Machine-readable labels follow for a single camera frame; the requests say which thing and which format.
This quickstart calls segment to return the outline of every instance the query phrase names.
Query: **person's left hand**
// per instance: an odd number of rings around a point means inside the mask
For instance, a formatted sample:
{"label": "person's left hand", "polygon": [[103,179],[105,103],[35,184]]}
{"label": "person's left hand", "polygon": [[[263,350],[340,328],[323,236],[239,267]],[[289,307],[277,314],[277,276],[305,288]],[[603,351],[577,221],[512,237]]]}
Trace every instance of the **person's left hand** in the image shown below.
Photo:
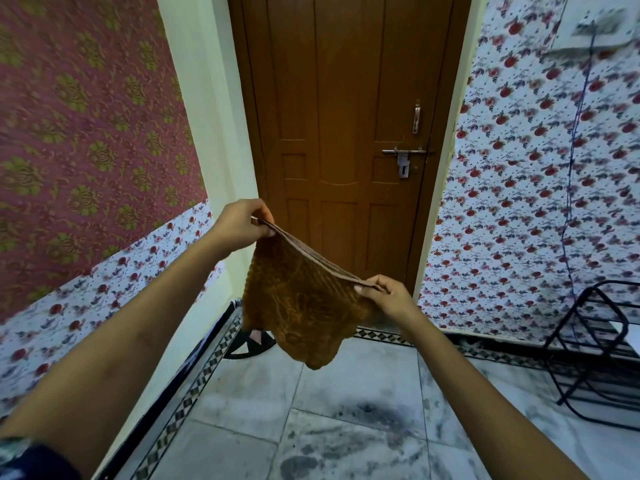
{"label": "person's left hand", "polygon": [[261,219],[275,224],[271,211],[266,204],[259,198],[240,199],[233,203],[226,204],[222,209],[222,213],[211,231],[212,239],[216,245],[220,247],[224,259],[233,251],[245,248],[261,237],[271,237],[275,235],[272,229],[267,226],[260,226],[251,218],[251,216],[260,217]]}

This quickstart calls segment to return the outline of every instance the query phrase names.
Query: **wallpaper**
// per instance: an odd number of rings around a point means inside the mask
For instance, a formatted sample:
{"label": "wallpaper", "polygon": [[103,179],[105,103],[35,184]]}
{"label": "wallpaper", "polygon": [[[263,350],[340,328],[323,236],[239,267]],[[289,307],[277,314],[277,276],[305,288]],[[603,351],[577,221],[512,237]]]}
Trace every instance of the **wallpaper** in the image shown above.
{"label": "wallpaper", "polygon": [[[208,202],[201,202],[0,325],[0,417],[76,343],[208,231],[214,220]],[[198,298],[223,270],[221,262]]]}
{"label": "wallpaper", "polygon": [[0,321],[206,193],[156,0],[0,6]]}
{"label": "wallpaper", "polygon": [[[443,329],[540,343],[573,304],[561,232],[588,54],[545,54],[561,12],[488,4],[419,298]],[[640,282],[639,77],[638,42],[594,55],[564,236],[576,294]]]}

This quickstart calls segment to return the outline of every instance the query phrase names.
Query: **electrical cable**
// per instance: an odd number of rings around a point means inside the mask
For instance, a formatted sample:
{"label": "electrical cable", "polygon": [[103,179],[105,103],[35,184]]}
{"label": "electrical cable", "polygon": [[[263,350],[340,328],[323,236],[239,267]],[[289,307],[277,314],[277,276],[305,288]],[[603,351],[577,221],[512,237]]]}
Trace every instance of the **electrical cable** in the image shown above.
{"label": "electrical cable", "polygon": [[[564,225],[562,227],[562,233],[560,234],[560,242],[562,243],[562,254],[563,254],[563,260],[564,260],[564,265],[566,266],[566,272],[567,275],[569,276],[569,282],[571,282],[571,297],[573,298],[573,304],[575,304],[576,302],[576,297],[575,297],[575,284],[573,282],[573,275],[571,272],[571,266],[569,266],[569,257],[567,256],[566,253],[566,245],[564,243],[564,236],[566,234],[566,230],[569,227],[569,224],[571,223],[571,221],[573,220],[573,202],[572,202],[572,198],[571,198],[571,187],[572,187],[572,177],[573,177],[573,164],[575,162],[575,157],[574,157],[574,151],[575,151],[575,137],[577,135],[578,132],[578,125],[580,122],[580,115],[582,113],[582,106],[584,105],[584,98],[587,94],[587,86],[589,84],[589,76],[591,74],[591,67],[593,65],[593,48],[595,45],[595,40],[596,40],[596,31],[597,31],[597,26],[594,22],[591,23],[593,26],[593,34],[591,36],[591,44],[589,44],[589,60],[587,62],[587,69],[585,71],[585,76],[584,76],[584,84],[582,86],[582,92],[580,93],[580,99],[578,99],[578,105],[575,111],[575,117],[573,119],[573,126],[572,126],[572,130],[571,130],[571,148],[569,150],[569,169],[568,169],[568,175],[567,175],[567,183],[566,183],[566,195],[565,195],[565,213],[564,213]],[[575,339],[575,341],[577,342],[578,339],[576,337],[576,333],[575,333],[575,316],[574,316],[574,320],[572,321],[572,331],[573,331],[573,338]]]}

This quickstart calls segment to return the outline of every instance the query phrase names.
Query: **brown door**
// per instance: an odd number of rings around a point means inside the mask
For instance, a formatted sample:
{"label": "brown door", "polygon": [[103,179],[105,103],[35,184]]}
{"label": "brown door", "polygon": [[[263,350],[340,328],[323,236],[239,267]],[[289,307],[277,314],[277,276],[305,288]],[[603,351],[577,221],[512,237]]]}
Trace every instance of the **brown door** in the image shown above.
{"label": "brown door", "polygon": [[451,6],[242,0],[268,204],[277,224],[363,278],[405,278],[435,156],[411,155],[400,178],[383,150],[428,148]]}

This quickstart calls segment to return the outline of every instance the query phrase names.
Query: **person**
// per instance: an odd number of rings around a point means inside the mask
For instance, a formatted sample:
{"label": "person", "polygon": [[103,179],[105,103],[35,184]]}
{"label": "person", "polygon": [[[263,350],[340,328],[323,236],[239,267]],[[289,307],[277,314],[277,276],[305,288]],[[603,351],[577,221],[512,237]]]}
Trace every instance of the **person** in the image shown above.
{"label": "person", "polygon": [[[110,320],[74,347],[0,429],[0,479],[84,479],[95,473],[173,333],[216,263],[273,231],[260,199],[228,204],[191,245]],[[402,283],[356,287],[416,346],[494,480],[586,479],[415,306]]]}

